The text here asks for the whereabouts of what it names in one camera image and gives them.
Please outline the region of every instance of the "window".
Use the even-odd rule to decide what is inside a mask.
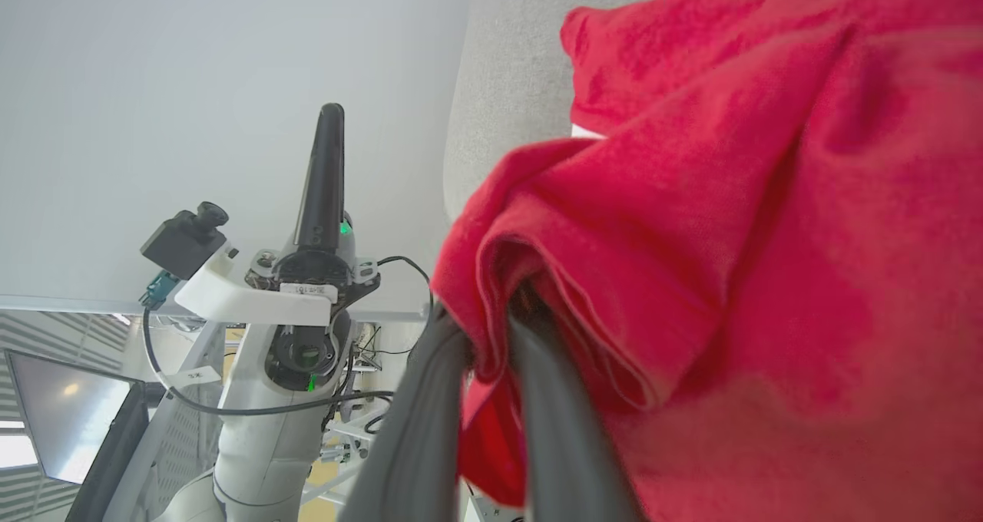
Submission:
[[[29,466],[38,463],[35,446],[24,434],[0,435],[0,469]]]

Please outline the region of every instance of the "computer screen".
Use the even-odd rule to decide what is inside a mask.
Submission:
[[[55,480],[83,483],[124,400],[141,382],[16,351],[6,357],[41,469]]]

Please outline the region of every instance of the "white bracket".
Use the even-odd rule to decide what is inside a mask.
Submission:
[[[287,294],[250,288],[232,280],[235,267],[226,245],[204,263],[174,296],[178,305],[206,320],[248,324],[296,324],[328,326],[331,305],[338,301],[338,290],[327,285],[326,296]]]

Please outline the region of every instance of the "screw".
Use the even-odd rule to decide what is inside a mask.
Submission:
[[[274,259],[276,259],[276,256],[273,255],[273,252],[263,252],[260,253],[260,258],[256,260],[256,264],[263,268],[270,268],[273,266]]]

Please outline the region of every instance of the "label sticker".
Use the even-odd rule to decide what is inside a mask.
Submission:
[[[336,298],[338,294],[338,289],[330,284],[302,284],[297,282],[281,282],[280,291],[285,294],[324,296],[326,298]]]
[[[190,371],[177,372],[176,375],[167,377],[167,381],[178,389],[197,383],[221,382],[221,379],[222,376],[211,367],[192,368]]]

